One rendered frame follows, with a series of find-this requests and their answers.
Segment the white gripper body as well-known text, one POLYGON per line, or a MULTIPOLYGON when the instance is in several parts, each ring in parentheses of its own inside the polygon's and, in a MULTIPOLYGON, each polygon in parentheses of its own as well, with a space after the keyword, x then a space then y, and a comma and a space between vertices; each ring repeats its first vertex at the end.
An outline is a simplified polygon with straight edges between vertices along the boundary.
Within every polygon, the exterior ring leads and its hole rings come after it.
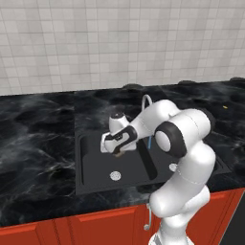
POLYGON ((119 154, 127 150, 135 150, 138 134, 131 125, 122 128, 116 133, 104 133, 100 140, 100 151, 119 154))

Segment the black double sink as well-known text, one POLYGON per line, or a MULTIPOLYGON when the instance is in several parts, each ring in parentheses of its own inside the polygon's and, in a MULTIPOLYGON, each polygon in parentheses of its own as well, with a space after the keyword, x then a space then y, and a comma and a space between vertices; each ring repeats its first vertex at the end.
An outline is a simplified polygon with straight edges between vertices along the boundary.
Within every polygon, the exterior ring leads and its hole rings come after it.
POLYGON ((121 157, 100 152, 101 131, 76 134, 76 195, 166 182, 179 160, 165 154, 151 139, 121 157))

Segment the silver arched faucet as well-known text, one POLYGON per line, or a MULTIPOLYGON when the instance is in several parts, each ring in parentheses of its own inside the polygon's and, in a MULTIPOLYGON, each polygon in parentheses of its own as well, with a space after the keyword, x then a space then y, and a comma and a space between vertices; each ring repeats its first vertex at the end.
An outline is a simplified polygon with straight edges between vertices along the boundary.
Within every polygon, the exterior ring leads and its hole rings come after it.
MULTIPOLYGON (((150 106, 151 104, 152 104, 152 99, 151 99, 150 95, 143 95, 143 98, 142 98, 142 110, 145 110, 145 108, 147 106, 150 106)), ((147 140, 147 148, 148 149, 151 149, 151 140, 152 140, 152 137, 149 136, 148 140, 147 140)))

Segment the red cupboard door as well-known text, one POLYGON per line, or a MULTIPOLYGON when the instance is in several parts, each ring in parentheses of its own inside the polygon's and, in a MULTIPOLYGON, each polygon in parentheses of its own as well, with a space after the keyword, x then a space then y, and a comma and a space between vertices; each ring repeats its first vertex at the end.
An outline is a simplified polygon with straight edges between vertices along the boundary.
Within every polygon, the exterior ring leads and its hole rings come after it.
POLYGON ((146 245, 146 205, 68 218, 75 245, 146 245))
POLYGON ((0 245, 58 245, 52 221, 0 228, 0 245))
POLYGON ((210 202, 191 219, 187 235, 194 245, 219 245, 245 188, 211 194, 210 202))

